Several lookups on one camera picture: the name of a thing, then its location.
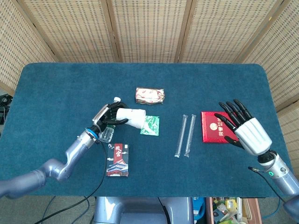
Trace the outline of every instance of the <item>clear plastic tube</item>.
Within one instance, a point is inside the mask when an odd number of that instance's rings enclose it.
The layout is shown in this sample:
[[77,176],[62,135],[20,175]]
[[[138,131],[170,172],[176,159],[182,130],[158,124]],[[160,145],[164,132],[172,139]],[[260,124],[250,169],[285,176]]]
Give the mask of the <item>clear plastic tube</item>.
[[181,132],[179,133],[179,137],[178,137],[178,148],[177,148],[176,153],[174,154],[174,156],[177,158],[179,158],[179,155],[181,154],[181,148],[182,148],[182,144],[183,144],[183,138],[184,138],[184,133],[185,133],[185,128],[186,128],[187,118],[188,118],[188,116],[184,114]]
[[192,114],[191,115],[191,123],[190,123],[190,127],[189,127],[189,134],[188,134],[187,144],[186,144],[186,149],[185,149],[185,154],[184,154],[184,156],[187,156],[187,157],[189,157],[190,145],[192,142],[192,136],[193,136],[194,125],[195,125],[195,119],[196,119],[196,115]]

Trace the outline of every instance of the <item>blue ring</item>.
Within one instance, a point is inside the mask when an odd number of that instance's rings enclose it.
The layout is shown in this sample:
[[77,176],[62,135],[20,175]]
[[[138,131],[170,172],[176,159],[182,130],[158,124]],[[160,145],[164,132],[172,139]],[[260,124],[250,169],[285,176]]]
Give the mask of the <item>blue ring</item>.
[[92,130],[90,130],[89,128],[86,128],[85,130],[87,130],[88,132],[90,132],[96,139],[98,139],[99,137],[97,136],[96,133],[94,133]]

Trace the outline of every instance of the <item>transparent water bottle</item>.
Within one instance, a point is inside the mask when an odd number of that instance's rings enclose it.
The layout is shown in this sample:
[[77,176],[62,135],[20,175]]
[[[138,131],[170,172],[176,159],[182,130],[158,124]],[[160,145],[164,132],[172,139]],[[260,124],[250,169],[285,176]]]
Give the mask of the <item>transparent water bottle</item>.
[[[114,97],[114,102],[120,102],[121,99],[119,97]],[[107,125],[105,130],[100,133],[99,140],[102,142],[111,142],[113,134],[114,134],[115,125]]]

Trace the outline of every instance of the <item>white robotic hand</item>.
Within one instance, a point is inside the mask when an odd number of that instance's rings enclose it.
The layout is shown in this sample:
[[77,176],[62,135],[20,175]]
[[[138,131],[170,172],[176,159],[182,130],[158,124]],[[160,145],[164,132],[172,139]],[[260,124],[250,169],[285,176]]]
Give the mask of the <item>white robotic hand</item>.
[[230,144],[244,148],[251,155],[264,154],[270,149],[272,140],[260,122],[252,117],[247,108],[237,99],[234,99],[234,102],[239,106],[240,110],[230,102],[227,102],[227,105],[219,103],[233,123],[226,117],[215,113],[215,116],[236,134],[239,141],[235,141],[228,136],[225,136],[225,139]]

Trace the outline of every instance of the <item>blue tablecloth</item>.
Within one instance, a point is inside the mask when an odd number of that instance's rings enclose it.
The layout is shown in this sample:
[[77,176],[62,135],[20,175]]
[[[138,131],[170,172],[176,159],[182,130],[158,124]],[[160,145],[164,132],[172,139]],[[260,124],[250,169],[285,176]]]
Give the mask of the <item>blue tablecloth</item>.
[[[135,103],[135,89],[164,88],[163,104]],[[241,100],[257,117],[290,165],[267,76],[257,64],[33,63],[27,65],[0,139],[0,179],[38,168],[64,152],[92,118],[118,96],[130,108],[160,116],[159,136],[118,126],[113,142],[127,143],[129,176],[105,177],[96,196],[274,196],[247,169],[257,158],[229,144],[203,143],[201,111],[221,111],[219,101]],[[175,158],[182,115],[196,114],[190,158]],[[183,150],[187,133],[185,133]],[[104,156],[94,145],[66,182],[49,179],[38,195],[86,196],[96,188]]]

